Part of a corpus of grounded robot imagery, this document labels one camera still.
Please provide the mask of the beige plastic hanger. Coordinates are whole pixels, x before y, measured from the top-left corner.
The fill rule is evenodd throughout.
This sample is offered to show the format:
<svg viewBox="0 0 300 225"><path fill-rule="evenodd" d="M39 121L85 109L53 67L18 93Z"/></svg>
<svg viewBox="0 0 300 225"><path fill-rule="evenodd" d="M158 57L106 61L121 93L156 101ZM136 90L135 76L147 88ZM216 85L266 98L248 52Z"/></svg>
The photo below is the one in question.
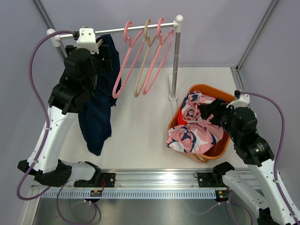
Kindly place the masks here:
<svg viewBox="0 0 300 225"><path fill-rule="evenodd" d="M97 46L98 47L100 47L102 44L103 44L103 39L101 38L101 39L99 39L98 41L97 41Z"/></svg>
<svg viewBox="0 0 300 225"><path fill-rule="evenodd" d="M146 61L148 59L148 55L150 53L150 50L157 38L157 35L155 35L154 37L151 37L149 34L148 34L148 26L151 24L151 19L147 19L146 22L145 22L145 28L144 28L144 41L143 41L143 44L144 45L145 43L147 44L147 49L146 49L146 52L145 52L145 55L144 55L144 58L143 58L143 61L142 61L142 64L141 64L141 67L140 67L140 71L139 71L139 75L138 75L138 78L136 80L136 83L135 83L135 90L134 90L134 97L135 98L138 98L139 95L141 94L142 92L142 89L143 89L143 85L145 84L145 81L146 81L146 75L144 76L142 82L141 82L141 78L142 78L142 75L144 75L144 68L145 68L145 64L146 64Z"/></svg>

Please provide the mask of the pink patterned shorts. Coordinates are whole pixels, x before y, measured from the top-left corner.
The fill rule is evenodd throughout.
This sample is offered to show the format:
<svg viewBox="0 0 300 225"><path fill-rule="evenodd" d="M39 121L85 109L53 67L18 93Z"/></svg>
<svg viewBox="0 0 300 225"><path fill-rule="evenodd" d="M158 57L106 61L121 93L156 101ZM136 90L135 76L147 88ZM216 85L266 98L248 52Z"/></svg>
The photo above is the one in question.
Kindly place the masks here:
<svg viewBox="0 0 300 225"><path fill-rule="evenodd" d="M166 146L178 152L204 154L216 145L224 135L219 126L211 124L209 119L201 118L199 106L210 104L215 98L199 91L188 93L182 103L183 125L177 125L167 131Z"/></svg>

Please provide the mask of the orange shorts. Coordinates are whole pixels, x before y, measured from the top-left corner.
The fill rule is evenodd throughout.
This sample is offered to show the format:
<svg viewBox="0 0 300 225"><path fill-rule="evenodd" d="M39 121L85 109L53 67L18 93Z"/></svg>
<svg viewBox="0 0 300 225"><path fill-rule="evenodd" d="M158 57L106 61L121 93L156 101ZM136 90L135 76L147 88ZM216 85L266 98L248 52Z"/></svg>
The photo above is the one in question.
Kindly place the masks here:
<svg viewBox="0 0 300 225"><path fill-rule="evenodd" d="M184 121L184 119L183 119L183 115L182 115L181 110L179 110L178 117L177 117L177 122L178 122L179 125L186 125L187 124L187 122Z"/></svg>

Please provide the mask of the navy blue shorts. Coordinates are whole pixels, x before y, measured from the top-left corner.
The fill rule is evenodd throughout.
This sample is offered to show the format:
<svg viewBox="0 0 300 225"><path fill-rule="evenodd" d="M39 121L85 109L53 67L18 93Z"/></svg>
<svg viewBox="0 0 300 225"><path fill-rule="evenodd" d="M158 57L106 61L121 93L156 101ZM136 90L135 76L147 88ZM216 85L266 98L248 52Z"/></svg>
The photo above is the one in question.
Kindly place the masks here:
<svg viewBox="0 0 300 225"><path fill-rule="evenodd" d="M112 135L110 123L111 107L116 105L117 99L112 97L114 85L120 72L120 57L113 38L110 34L100 36L108 44L112 70L97 76L96 89L78 114L79 126L88 151L96 156L101 155L104 142Z"/></svg>

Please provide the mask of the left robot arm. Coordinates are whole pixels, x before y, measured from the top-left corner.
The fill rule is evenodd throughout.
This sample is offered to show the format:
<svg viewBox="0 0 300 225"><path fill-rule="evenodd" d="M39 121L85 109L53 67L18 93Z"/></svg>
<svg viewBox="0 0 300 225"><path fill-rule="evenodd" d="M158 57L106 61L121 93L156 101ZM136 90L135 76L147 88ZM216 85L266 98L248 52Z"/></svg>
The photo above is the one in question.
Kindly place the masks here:
<svg viewBox="0 0 300 225"><path fill-rule="evenodd" d="M101 169L91 162L70 163L59 159L67 134L84 104L96 89L96 76L112 70L108 44L97 50L67 46L65 70L48 100L47 121L32 155L18 169L45 186L61 187L73 180L75 187L100 187Z"/></svg>

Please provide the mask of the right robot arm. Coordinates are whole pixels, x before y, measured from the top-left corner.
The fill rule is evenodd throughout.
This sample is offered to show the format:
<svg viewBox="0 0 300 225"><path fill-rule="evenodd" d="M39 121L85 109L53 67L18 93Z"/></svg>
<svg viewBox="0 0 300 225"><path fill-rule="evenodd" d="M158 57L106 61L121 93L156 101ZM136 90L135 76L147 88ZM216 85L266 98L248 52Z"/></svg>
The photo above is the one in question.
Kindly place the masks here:
<svg viewBox="0 0 300 225"><path fill-rule="evenodd" d="M213 168L212 180L227 186L252 211L260 225L298 225L300 210L289 196L278 170L274 154L265 139L257 133L256 114L248 107L250 98L242 93L232 102L217 98L198 108L202 119L221 127L233 141L236 154L255 176L261 195L244 181L228 163Z"/></svg>

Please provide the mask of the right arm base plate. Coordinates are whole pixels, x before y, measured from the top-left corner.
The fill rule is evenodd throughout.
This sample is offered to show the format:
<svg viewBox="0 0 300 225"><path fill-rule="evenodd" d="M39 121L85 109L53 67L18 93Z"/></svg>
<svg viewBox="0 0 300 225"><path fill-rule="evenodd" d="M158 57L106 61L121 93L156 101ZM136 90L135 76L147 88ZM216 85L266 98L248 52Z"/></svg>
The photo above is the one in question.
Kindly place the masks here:
<svg viewBox="0 0 300 225"><path fill-rule="evenodd" d="M222 181L215 179L212 172L195 172L194 177L200 188L225 188Z"/></svg>

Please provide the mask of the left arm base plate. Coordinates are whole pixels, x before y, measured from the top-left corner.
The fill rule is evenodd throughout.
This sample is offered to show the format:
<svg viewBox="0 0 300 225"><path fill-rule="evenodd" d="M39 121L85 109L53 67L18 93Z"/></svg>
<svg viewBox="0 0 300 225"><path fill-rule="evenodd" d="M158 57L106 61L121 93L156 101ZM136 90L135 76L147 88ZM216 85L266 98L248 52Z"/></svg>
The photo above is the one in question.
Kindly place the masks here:
<svg viewBox="0 0 300 225"><path fill-rule="evenodd" d="M100 172L92 177L91 180L78 180L74 182L75 188L113 188L115 185L116 174L114 172Z"/></svg>

